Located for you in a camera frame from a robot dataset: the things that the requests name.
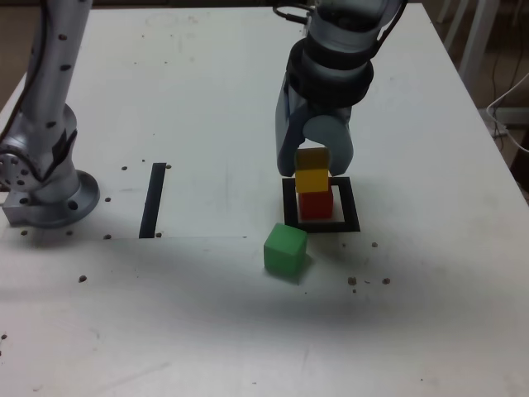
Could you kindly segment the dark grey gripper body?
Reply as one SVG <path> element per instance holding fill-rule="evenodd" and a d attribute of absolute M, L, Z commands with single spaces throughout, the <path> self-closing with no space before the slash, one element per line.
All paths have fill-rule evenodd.
<path fill-rule="evenodd" d="M 293 88 L 287 88 L 287 123 L 291 124 L 298 119 L 308 120 L 315 116 L 333 116 L 342 120 L 345 124 L 350 122 L 352 107 L 348 108 L 326 108 L 314 102 L 310 102 Z"/>

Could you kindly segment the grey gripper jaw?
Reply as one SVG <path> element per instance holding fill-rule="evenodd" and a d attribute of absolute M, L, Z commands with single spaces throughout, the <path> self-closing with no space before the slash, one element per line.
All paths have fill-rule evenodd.
<path fill-rule="evenodd" d="M 275 141 L 278 171 L 282 176 L 291 177 L 295 171 L 296 150 L 305 141 L 303 126 L 307 120 L 287 123 L 287 88 L 292 87 L 284 80 L 275 111 Z"/>
<path fill-rule="evenodd" d="M 338 117 L 320 115 L 304 125 L 304 137 L 325 146 L 329 151 L 329 171 L 343 175 L 353 159 L 354 148 L 348 124 Z"/>

